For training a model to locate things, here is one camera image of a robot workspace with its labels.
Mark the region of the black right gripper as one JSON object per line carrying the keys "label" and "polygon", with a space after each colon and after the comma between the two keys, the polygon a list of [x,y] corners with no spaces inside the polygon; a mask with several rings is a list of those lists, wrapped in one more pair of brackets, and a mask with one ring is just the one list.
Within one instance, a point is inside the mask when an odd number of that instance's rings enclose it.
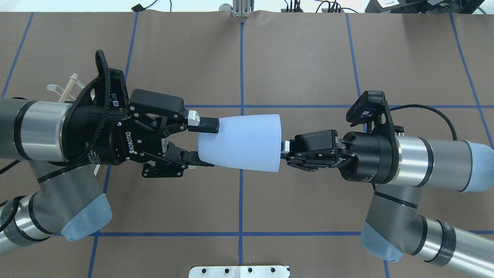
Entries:
{"label": "black right gripper", "polygon": [[382,134],[348,132],[342,139],[336,130],[298,134],[281,142],[281,153],[288,166],[306,172],[337,168],[346,181],[384,184],[393,168],[392,144]]}

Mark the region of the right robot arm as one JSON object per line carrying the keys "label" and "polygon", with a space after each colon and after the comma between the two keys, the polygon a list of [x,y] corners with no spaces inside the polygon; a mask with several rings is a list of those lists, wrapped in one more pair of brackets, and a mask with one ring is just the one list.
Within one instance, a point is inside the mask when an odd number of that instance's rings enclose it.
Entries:
{"label": "right robot arm", "polygon": [[346,181],[368,183],[372,201],[360,233],[367,252],[388,262],[404,255],[468,276],[493,277],[493,240],[422,215],[426,192],[483,192],[493,186],[493,150],[471,141],[387,137],[334,130],[282,142],[282,159],[314,172],[337,168]]}

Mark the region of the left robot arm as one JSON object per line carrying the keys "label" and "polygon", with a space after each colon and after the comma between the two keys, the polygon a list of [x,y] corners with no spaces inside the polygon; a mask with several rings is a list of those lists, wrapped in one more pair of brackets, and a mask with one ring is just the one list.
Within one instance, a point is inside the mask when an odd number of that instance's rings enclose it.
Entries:
{"label": "left robot arm", "polygon": [[144,178],[178,178],[210,167],[196,151],[168,141],[179,132],[216,134],[180,97],[135,89],[121,70],[99,69],[74,102],[1,100],[1,157],[29,163],[39,191],[1,204],[1,255],[62,234],[78,241],[112,219],[93,165],[141,164]]}

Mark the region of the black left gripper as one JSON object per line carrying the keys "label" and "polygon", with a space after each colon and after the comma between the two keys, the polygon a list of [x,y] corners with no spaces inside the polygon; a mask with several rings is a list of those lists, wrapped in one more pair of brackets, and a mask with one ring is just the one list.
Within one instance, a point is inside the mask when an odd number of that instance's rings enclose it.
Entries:
{"label": "black left gripper", "polygon": [[64,120],[65,164],[142,163],[143,178],[180,178],[184,171],[214,164],[171,142],[162,150],[163,134],[183,131],[217,134],[218,118],[201,117],[181,97],[135,89],[127,110],[110,106],[109,69],[85,86]]}

